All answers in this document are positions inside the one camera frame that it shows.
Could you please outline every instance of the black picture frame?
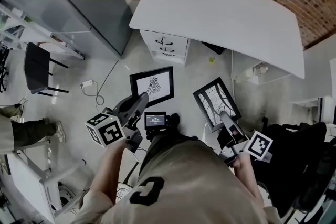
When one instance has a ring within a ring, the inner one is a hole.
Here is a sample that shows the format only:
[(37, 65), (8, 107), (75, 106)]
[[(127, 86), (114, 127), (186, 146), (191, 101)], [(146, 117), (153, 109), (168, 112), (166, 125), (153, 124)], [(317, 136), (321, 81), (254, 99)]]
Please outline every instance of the black picture frame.
[(142, 92), (138, 92), (138, 84), (137, 81), (143, 78), (151, 77), (157, 74), (162, 74), (169, 72), (169, 95), (166, 95), (164, 97), (158, 98), (156, 100), (148, 102), (146, 108), (149, 108), (150, 106), (153, 106), (155, 104), (161, 103), (163, 101), (166, 101), (168, 99), (171, 99), (174, 97), (174, 76), (173, 76), (173, 67), (164, 67), (164, 68), (158, 68), (146, 72), (141, 72), (137, 74), (130, 75), (130, 82), (131, 82), (131, 90), (132, 90), (132, 97), (137, 98)]
[(211, 119), (209, 118), (208, 113), (206, 112), (206, 110), (205, 110), (205, 108), (204, 108), (204, 106), (203, 106), (203, 104), (202, 104), (202, 101), (201, 101), (200, 98), (199, 98), (199, 94), (205, 92), (207, 89), (209, 89), (209, 88), (211, 88), (212, 86), (215, 86), (215, 85), (217, 85), (217, 84), (219, 84), (220, 87), (223, 89), (223, 91), (224, 91), (224, 93), (225, 93), (225, 95), (226, 95), (226, 97), (227, 97), (227, 100), (229, 101), (230, 105), (232, 106), (233, 111), (235, 112), (235, 116), (232, 116), (231, 119), (232, 119), (233, 121), (236, 121), (236, 120), (238, 120), (238, 119), (241, 118), (241, 114), (240, 114), (240, 112), (239, 112), (239, 110), (238, 110), (238, 107), (236, 106), (234, 100), (232, 99), (232, 97), (231, 97), (229, 91), (228, 91), (227, 88), (225, 87), (224, 82), (223, 82), (222, 79), (219, 77), (219, 78), (217, 78), (217, 79), (215, 79), (214, 81), (208, 83), (206, 86), (200, 88), (199, 90), (197, 90), (197, 91), (195, 91), (195, 92), (193, 93), (193, 96), (194, 96), (194, 98), (195, 98), (195, 100), (196, 100), (196, 102), (197, 102), (197, 104), (198, 104), (198, 106), (199, 106), (199, 108), (200, 108), (202, 114), (204, 115), (204, 118), (205, 118), (205, 120), (206, 120), (206, 122), (207, 122), (207, 124), (208, 124), (208, 126), (209, 126), (209, 128), (210, 128), (210, 130), (211, 130), (211, 132), (215, 132), (215, 131), (217, 131), (217, 130), (223, 128), (223, 127), (224, 127), (224, 123), (222, 122), (221, 124), (216, 125), (216, 126), (214, 126), (214, 125), (212, 124)]

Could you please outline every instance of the camera screen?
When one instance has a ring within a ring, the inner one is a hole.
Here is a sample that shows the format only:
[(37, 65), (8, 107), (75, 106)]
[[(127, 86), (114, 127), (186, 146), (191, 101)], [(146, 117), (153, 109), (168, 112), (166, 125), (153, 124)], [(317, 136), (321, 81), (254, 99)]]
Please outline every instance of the camera screen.
[(164, 118), (165, 118), (164, 115), (147, 115), (146, 125), (147, 126), (163, 126), (165, 125)]

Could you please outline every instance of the black chair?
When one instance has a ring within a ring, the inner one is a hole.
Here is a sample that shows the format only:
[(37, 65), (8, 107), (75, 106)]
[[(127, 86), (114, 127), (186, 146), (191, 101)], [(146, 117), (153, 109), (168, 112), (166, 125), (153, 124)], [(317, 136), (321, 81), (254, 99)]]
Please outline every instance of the black chair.
[(9, 75), (8, 71), (6, 71), (5, 63), (9, 54), (9, 49), (3, 48), (0, 52), (0, 93), (2, 93), (2, 89), (6, 91), (7, 88), (4, 86), (4, 79), (6, 75)]
[(258, 184), (268, 191), (280, 217), (291, 208), (310, 212), (336, 170), (336, 148), (324, 142), (326, 125), (267, 126), (267, 120), (263, 122), (263, 134), (273, 139), (272, 159), (270, 163), (252, 161)]
[(44, 90), (53, 90), (58, 92), (69, 92), (65, 90), (49, 87), (49, 62), (68, 68), (62, 63), (50, 58), (50, 52), (36, 46), (33, 43), (28, 43), (24, 62), (24, 72), (28, 89), (32, 94), (38, 93), (46, 96), (53, 96), (49, 93), (44, 93)]

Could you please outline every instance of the desk drawer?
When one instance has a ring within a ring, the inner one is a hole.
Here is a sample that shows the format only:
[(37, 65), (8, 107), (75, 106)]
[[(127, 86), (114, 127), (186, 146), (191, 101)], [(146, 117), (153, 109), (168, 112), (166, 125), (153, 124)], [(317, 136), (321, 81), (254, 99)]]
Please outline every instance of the desk drawer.
[(162, 60), (164, 61), (169, 61), (169, 62), (174, 62), (178, 63), (181, 65), (185, 65), (185, 57), (178, 56), (178, 55), (173, 55), (173, 54), (166, 54), (164, 52), (152, 52), (153, 59), (156, 61), (161, 62)]
[(144, 30), (140, 33), (150, 50), (185, 56), (187, 38)]

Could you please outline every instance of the beige t-shirt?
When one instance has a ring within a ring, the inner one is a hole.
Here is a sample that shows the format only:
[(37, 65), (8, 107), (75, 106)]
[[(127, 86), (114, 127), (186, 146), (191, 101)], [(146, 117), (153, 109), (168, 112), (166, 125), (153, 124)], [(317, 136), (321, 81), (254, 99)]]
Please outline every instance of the beige t-shirt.
[(262, 209), (218, 156), (187, 141), (155, 156), (138, 183), (116, 205), (90, 191), (73, 224), (281, 223), (274, 207)]

